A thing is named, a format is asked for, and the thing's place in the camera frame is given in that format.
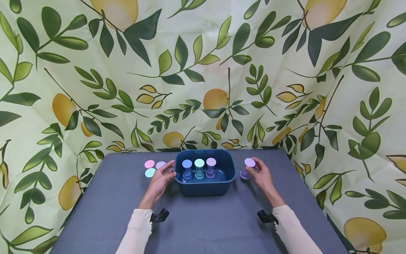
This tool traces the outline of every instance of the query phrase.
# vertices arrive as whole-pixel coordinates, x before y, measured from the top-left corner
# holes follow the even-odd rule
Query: white sleeve
[[[148,238],[151,235],[152,227],[150,219],[152,210],[134,209],[127,231],[116,254],[143,254]]]
[[[278,206],[272,210],[278,219],[277,234],[285,244],[289,254],[321,254],[322,251],[314,243],[300,224],[295,212],[289,206]]]

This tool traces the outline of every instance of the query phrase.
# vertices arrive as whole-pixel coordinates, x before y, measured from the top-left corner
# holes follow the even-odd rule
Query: gray tabletop
[[[282,150],[230,151],[237,177],[228,193],[187,198],[177,183],[167,187],[154,212],[166,208],[165,222],[154,224],[146,254],[287,253],[271,224],[257,217],[272,207],[252,179],[239,177],[244,159],[255,156],[271,169],[276,189],[295,211],[303,227],[324,253],[347,253],[312,194]],[[144,162],[169,161],[176,152],[109,154],[55,243],[52,254],[113,254],[150,179]]]

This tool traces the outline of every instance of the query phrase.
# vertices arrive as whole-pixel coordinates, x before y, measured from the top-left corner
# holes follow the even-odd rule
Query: blue plastic bin
[[[196,179],[194,176],[195,166],[192,166],[193,177],[190,180],[183,179],[182,161],[203,159],[205,162],[208,158],[216,159],[215,176],[203,179]],[[222,149],[206,150],[185,150],[175,158],[176,181],[182,195],[186,197],[203,197],[203,196],[220,196],[227,193],[231,182],[235,179],[235,165],[230,153]]]

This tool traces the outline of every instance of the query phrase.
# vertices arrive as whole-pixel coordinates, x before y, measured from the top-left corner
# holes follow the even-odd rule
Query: printed fabric backdrop
[[[204,148],[284,149],[349,253],[404,252],[404,1],[0,11],[1,253],[48,253],[106,154]]]

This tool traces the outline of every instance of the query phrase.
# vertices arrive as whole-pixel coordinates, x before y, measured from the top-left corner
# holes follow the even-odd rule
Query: hand
[[[154,175],[152,176],[151,183],[149,184],[143,199],[138,205],[138,209],[153,209],[155,203],[164,193],[168,182],[176,175],[173,168],[167,170],[170,167],[174,167],[174,163],[175,160],[171,160],[155,171]]]

